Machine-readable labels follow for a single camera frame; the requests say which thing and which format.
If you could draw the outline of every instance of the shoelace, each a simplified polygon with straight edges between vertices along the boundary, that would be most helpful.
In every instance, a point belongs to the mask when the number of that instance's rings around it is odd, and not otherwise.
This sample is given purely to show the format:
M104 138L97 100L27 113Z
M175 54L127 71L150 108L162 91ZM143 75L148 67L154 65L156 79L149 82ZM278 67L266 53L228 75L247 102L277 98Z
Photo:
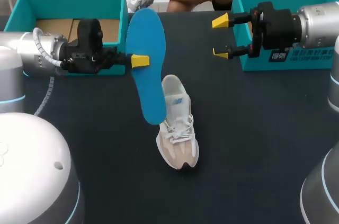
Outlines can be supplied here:
M169 131L165 138L171 138L169 141L172 144L191 140L192 136L194 135L194 133L190 133L190 129L192 128L194 122L193 116L191 114L189 115L189 121L184 121L182 118L178 118L174 121L173 126L169 126L167 121L165 120L164 123L167 126L167 130ZM177 129L176 125L178 122L184 123L187 127L182 130Z

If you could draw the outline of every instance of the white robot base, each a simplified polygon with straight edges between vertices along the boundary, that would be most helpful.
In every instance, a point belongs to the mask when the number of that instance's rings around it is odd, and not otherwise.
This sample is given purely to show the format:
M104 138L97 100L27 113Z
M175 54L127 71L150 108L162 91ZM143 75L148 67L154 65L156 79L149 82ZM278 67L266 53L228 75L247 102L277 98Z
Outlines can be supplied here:
M0 114L0 223L83 221L82 190L61 133L34 115Z

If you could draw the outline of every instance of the cardboard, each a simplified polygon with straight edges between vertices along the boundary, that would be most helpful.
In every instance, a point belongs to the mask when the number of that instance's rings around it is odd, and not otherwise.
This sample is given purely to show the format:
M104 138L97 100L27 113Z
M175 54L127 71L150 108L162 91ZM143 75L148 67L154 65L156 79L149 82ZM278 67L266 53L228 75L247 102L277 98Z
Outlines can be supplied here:
M69 42L77 39L77 29L79 19L42 19L37 20L37 27L43 32L60 33L64 35ZM118 42L119 23L115 19L99 19L101 30L103 32L103 42Z
M43 32L60 33L67 39L73 19L41 19L37 20L37 27Z

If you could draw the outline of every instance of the cardboard box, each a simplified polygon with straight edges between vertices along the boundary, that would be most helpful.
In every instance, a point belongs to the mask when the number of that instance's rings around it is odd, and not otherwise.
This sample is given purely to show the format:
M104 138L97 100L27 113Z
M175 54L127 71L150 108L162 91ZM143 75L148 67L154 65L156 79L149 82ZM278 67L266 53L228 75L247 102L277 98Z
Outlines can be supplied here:
M289 8L292 13L305 5L331 3L339 0L233 0L232 12L249 12L261 2L272 2L276 10ZM249 24L234 26L234 35L237 46L247 46L252 43L252 29ZM254 70L284 70L284 69L327 69L332 67L333 48L303 50L294 45L288 52L285 60L273 62L274 50L261 50L258 58L248 58L248 55L241 56L240 61L244 71Z
M61 33L69 41L77 39L80 19L98 19L105 47L124 52L128 28L126 0L17 0L5 31ZM104 69L99 75L122 75L123 65Z

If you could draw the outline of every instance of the shoe tongue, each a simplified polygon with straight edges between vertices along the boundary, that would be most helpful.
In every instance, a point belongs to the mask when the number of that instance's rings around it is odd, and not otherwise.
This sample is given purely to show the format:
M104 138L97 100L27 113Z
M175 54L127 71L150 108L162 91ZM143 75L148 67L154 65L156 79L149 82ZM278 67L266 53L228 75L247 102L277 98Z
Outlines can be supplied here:
M174 121L182 118L187 121L190 112L190 97L187 94L176 94L165 97L167 107L167 123L172 126Z

